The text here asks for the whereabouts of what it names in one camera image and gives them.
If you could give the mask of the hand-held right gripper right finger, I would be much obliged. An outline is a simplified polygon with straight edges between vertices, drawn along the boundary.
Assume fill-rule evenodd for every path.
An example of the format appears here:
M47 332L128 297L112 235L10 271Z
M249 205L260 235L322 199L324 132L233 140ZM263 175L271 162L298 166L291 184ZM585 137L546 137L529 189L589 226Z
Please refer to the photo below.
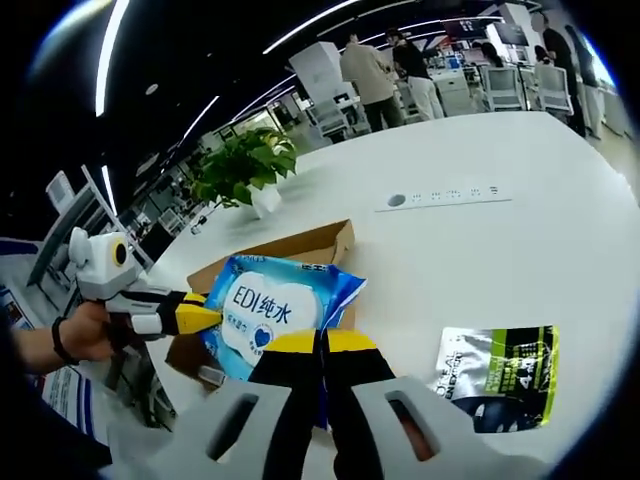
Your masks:
M397 377L366 335L327 330L329 423L351 479L499 479L503 458L470 417L412 377Z

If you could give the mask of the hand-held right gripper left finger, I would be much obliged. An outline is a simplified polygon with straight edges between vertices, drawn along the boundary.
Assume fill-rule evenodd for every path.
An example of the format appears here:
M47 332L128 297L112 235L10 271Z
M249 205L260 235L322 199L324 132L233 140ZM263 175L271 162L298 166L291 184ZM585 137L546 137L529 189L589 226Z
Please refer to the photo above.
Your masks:
M203 382L200 369L219 369L229 379L287 388L288 397L271 436L265 479L299 479L311 434L321 419L320 332L298 330L270 341L250 365L214 332L172 340L172 367Z

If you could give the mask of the person's left hand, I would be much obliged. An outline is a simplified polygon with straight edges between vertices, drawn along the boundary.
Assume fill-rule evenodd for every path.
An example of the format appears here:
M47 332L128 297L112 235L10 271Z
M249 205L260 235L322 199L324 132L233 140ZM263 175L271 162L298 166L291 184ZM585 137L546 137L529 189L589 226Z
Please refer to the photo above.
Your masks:
M104 361L130 343L130 330L124 314L114 317L101 302L86 301L74 313L57 323L54 342L59 355L68 363Z

